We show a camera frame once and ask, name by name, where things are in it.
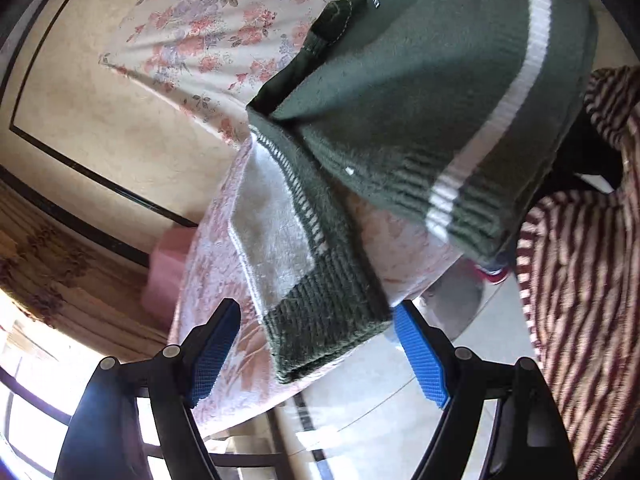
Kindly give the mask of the green knit sweater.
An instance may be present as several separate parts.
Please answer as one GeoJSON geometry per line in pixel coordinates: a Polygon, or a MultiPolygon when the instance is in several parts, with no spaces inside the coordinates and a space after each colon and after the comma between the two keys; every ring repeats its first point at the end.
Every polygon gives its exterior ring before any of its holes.
{"type": "Polygon", "coordinates": [[[336,0],[247,105],[295,198],[319,177],[486,263],[582,105],[588,0],[336,0]]]}

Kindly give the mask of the pink patterned bedspread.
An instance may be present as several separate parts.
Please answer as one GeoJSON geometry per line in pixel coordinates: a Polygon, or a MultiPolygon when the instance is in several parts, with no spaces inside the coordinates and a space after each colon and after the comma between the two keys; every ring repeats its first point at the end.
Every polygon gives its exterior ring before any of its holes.
{"type": "Polygon", "coordinates": [[[274,408],[382,332],[400,300],[424,292],[459,258],[423,226],[341,185],[306,180],[295,198],[279,154],[248,139],[195,233],[170,340],[205,324],[226,299],[240,327],[215,378],[192,392],[206,434],[274,408]]]}

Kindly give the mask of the red striped fleece garment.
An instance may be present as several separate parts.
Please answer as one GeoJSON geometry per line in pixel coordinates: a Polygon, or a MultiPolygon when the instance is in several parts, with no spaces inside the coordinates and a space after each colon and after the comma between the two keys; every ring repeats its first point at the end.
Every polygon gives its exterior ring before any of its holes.
{"type": "Polygon", "coordinates": [[[602,479],[639,421],[638,68],[596,70],[584,104],[598,139],[622,158],[622,183],[536,203],[518,237],[516,278],[578,476],[602,479]]]}

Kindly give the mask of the floral cream sheet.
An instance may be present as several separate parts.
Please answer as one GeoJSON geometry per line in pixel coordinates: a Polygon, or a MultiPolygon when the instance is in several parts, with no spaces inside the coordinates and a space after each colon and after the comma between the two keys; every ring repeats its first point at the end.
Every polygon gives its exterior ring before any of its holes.
{"type": "Polygon", "coordinates": [[[100,63],[237,148],[247,103],[292,61],[330,1],[138,0],[100,63]]]}

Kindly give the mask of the beige floral curtain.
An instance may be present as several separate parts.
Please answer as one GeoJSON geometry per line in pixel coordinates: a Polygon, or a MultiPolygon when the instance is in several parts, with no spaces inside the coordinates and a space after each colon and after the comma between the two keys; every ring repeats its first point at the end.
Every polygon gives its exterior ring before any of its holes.
{"type": "Polygon", "coordinates": [[[155,356],[168,330],[141,305],[146,275],[61,230],[1,187],[1,290],[30,318],[122,362],[155,356]]]}

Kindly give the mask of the pink covered stool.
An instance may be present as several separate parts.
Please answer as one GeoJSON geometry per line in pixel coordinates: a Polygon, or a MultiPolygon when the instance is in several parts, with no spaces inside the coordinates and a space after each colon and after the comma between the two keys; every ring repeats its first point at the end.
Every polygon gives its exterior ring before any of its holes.
{"type": "Polygon", "coordinates": [[[158,240],[150,255],[148,280],[142,294],[143,309],[168,328],[178,302],[195,228],[174,226],[158,240]]]}

